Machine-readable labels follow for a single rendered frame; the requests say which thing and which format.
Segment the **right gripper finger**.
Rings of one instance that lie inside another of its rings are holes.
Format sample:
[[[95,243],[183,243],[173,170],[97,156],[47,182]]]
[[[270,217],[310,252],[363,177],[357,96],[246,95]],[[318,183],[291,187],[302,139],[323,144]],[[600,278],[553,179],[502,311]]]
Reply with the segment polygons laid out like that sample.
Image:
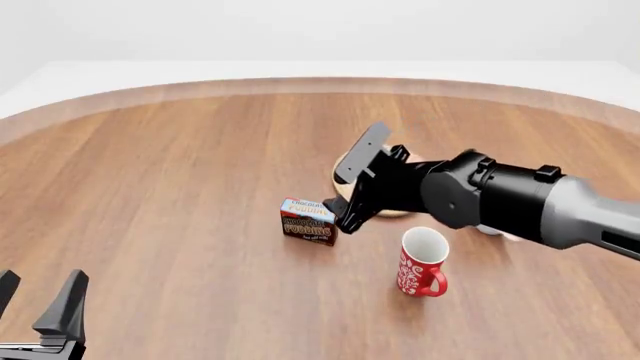
[[[323,200],[322,203],[337,219],[343,219],[349,215],[350,203],[344,197],[333,197]]]

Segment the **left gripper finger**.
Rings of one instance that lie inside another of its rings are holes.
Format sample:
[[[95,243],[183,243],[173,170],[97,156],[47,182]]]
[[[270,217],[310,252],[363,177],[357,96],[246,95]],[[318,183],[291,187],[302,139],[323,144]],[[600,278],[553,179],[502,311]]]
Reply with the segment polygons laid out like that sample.
[[[71,272],[54,301],[32,326],[40,334],[41,344],[85,343],[84,308],[88,284],[89,277],[81,269]]]
[[[0,272],[0,318],[19,287],[21,278],[10,269]]]

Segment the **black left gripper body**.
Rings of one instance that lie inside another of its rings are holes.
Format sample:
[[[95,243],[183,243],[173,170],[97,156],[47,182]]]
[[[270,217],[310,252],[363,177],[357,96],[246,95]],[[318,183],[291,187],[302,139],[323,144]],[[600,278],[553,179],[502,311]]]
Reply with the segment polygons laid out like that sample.
[[[0,360],[82,360],[86,346],[81,341],[44,346],[37,343],[0,343]]]

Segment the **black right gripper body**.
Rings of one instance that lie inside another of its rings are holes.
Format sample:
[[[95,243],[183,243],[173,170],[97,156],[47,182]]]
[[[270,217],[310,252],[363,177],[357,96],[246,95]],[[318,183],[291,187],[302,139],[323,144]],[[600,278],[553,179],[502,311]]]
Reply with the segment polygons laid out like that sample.
[[[401,205],[401,167],[406,163],[404,146],[383,146],[373,161],[354,180],[355,188],[348,200],[349,215],[337,219],[339,230],[345,234],[355,233],[382,210],[406,211]],[[339,184],[350,184],[339,180]]]

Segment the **tan plate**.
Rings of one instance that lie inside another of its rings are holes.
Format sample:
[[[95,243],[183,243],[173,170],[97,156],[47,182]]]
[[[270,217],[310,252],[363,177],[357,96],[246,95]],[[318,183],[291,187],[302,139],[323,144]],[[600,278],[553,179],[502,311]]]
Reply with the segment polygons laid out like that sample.
[[[343,158],[345,158],[345,156],[347,155],[347,153],[343,153],[342,155],[340,155],[339,158],[336,159],[334,166],[333,166],[333,170],[337,170],[338,165],[341,163],[341,161],[343,160]],[[350,183],[350,184],[339,184],[336,180],[332,180],[332,184],[333,184],[333,188],[334,191],[336,192],[336,194],[340,195],[341,197],[343,197],[345,200],[351,200],[354,188],[355,188],[355,184],[354,183]],[[409,212],[406,211],[397,211],[397,210],[382,210],[381,212],[379,212],[377,214],[377,217],[382,217],[382,218],[402,218],[409,215]]]

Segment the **chocolate pudding box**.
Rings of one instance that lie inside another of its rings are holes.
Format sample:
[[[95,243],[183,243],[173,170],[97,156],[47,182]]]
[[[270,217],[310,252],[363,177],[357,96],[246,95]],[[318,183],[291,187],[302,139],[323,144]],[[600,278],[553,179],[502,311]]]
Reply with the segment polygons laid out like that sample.
[[[281,204],[280,217],[285,236],[330,247],[335,245],[336,215],[322,203],[287,197]]]

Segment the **red mug with white pattern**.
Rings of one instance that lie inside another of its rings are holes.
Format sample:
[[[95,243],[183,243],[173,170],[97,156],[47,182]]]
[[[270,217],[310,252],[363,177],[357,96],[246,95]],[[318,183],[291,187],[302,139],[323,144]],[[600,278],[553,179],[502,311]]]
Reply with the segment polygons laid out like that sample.
[[[429,227],[413,227],[401,239],[396,284],[408,296],[439,297],[448,290],[441,266],[450,253],[445,237]]]

